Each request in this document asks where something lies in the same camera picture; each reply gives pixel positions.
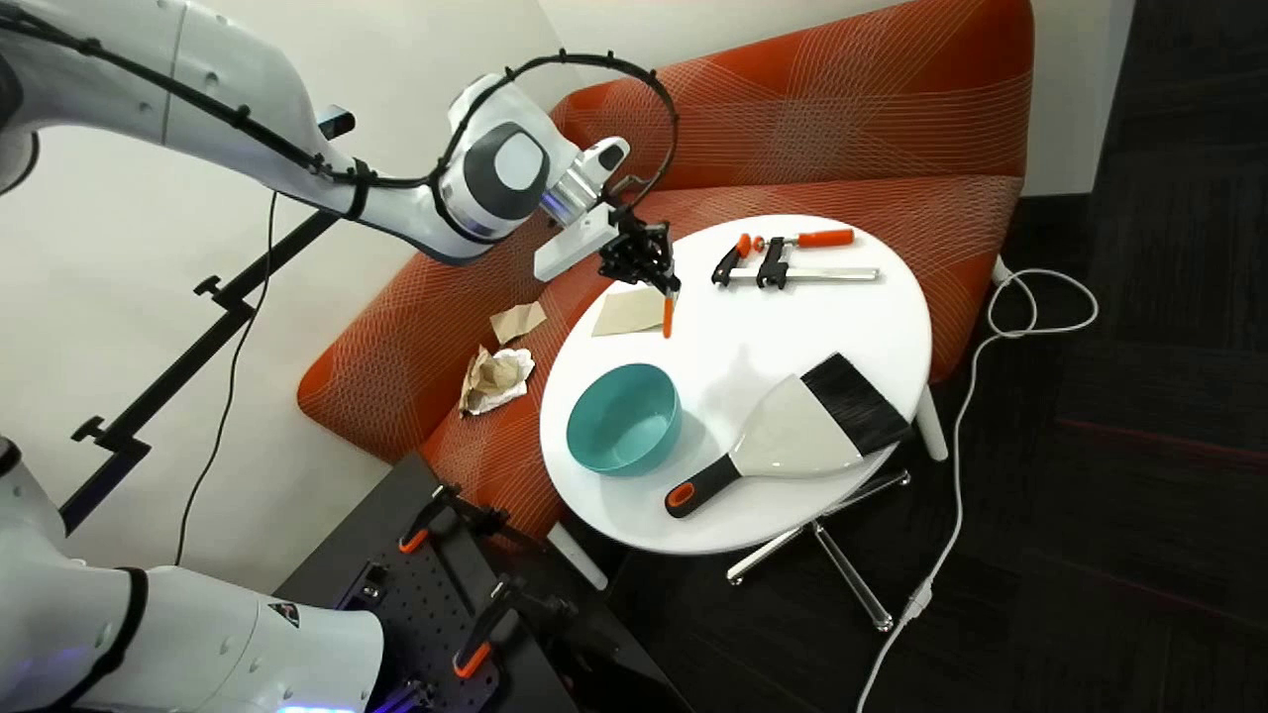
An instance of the round white table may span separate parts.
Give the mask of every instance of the round white table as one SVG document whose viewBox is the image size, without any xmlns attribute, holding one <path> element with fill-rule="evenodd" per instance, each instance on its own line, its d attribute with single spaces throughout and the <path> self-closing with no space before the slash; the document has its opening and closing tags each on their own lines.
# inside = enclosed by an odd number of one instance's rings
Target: round white table
<svg viewBox="0 0 1268 713">
<path fill-rule="evenodd" d="M 721 553 L 755 545 L 799 528 L 848 499 L 893 449 L 865 465 L 821 481 L 741 481 L 703 502 L 693 516 L 666 516 L 666 492 L 736 440 L 749 407 L 786 378 L 799 378 L 833 351 L 844 351 L 906 421 L 926 389 L 932 317 L 911 271 L 872 232 L 857 228 L 852 246 L 798 251 L 788 265 L 876 265 L 881 283 L 788 283 L 788 288 L 755 288 L 709 283 L 721 255 L 741 239 L 792 239 L 808 228 L 840 228 L 844 220 L 808 214 L 761 214 L 699 228 L 675 243 L 683 277 L 675 337 L 621 334 L 596 337 L 601 296 L 561 339 L 547 378 L 537 444 L 561 502 L 596 529 L 659 553 Z M 568 415 L 573 401 L 617 366 L 660 366 L 683 395 L 683 436 L 668 459 L 644 475 L 598 475 L 568 450 Z"/>
</svg>

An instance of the crumpled paper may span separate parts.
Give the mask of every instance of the crumpled paper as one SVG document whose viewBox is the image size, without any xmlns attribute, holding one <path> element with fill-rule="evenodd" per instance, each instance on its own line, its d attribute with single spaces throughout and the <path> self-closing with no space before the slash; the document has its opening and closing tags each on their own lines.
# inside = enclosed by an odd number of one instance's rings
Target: crumpled paper
<svg viewBox="0 0 1268 713">
<path fill-rule="evenodd" d="M 462 371 L 461 407 L 462 415 L 495 411 L 528 392 L 535 362 L 528 347 L 479 347 Z"/>
<path fill-rule="evenodd" d="M 528 337 L 528 334 L 537 330 L 541 319 L 547 319 L 547 309 L 541 309 L 537 302 L 522 302 L 522 304 L 512 304 L 512 309 L 489 317 L 490 337 L 495 337 L 499 345 L 512 345 L 512 339 Z"/>
<path fill-rule="evenodd" d="M 666 319 L 666 296 L 659 288 L 611 288 L 601 296 L 596 337 L 652 334 Z"/>
</svg>

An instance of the floor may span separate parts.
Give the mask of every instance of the floor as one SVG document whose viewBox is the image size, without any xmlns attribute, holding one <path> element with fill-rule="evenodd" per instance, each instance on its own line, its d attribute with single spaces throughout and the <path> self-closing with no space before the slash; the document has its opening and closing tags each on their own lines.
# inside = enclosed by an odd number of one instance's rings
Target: floor
<svg viewBox="0 0 1268 713">
<path fill-rule="evenodd" d="M 1261 0 L 1138 5 L 1098 191 L 1021 203 L 1009 265 L 1070 271 L 1107 312 L 985 356 L 967 529 L 872 713 L 1268 709 L 1263 32 Z M 947 485 L 919 465 L 833 524 L 893 606 L 947 540 Z M 633 553 L 613 578 L 683 693 L 704 713 L 852 709 L 881 632 L 827 560 L 798 541 L 741 589 L 725 565 Z"/>
</svg>

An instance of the bowl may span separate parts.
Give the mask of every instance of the bowl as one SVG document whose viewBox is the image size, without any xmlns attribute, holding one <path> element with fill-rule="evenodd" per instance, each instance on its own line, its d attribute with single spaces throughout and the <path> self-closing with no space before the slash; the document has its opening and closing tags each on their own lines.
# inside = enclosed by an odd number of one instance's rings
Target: bowl
<svg viewBox="0 0 1268 713">
<path fill-rule="evenodd" d="M 568 415 L 568 450 L 601 475 L 641 475 L 677 440 L 683 407 L 668 371 L 621 366 L 601 371 Z"/>
</svg>

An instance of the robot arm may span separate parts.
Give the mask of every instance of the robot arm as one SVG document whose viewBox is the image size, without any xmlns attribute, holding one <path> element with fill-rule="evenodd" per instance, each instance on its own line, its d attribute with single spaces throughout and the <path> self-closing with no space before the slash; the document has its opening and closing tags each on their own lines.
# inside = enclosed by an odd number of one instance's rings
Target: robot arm
<svg viewBox="0 0 1268 713">
<path fill-rule="evenodd" d="M 375 180 L 330 144 L 341 128 L 316 120 L 281 50 L 193 0 L 0 0 L 0 193 L 34 169 L 43 128 L 80 123 L 230 165 L 438 261 L 471 261 L 547 210 L 557 239 L 535 272 L 551 283 L 621 239 L 601 187 L 629 144 L 582 149 L 516 84 L 495 84 L 453 104 L 449 162 Z"/>
<path fill-rule="evenodd" d="M 38 162 L 38 131 L 80 123 L 160 144 L 438 261 L 471 261 L 532 210 L 557 220 L 551 283 L 588 255 L 621 283 L 677 288 L 666 232 L 601 197 L 629 148 L 568 144 L 504 78 L 453 104 L 427 180 L 375 180 L 330 139 L 284 57 L 193 0 L 0 0 L 0 193 Z M 57 506 L 0 440 L 0 709 L 363 709 L 383 628 L 371 613 L 276 603 L 191 569 L 106 569 L 58 551 Z"/>
</svg>

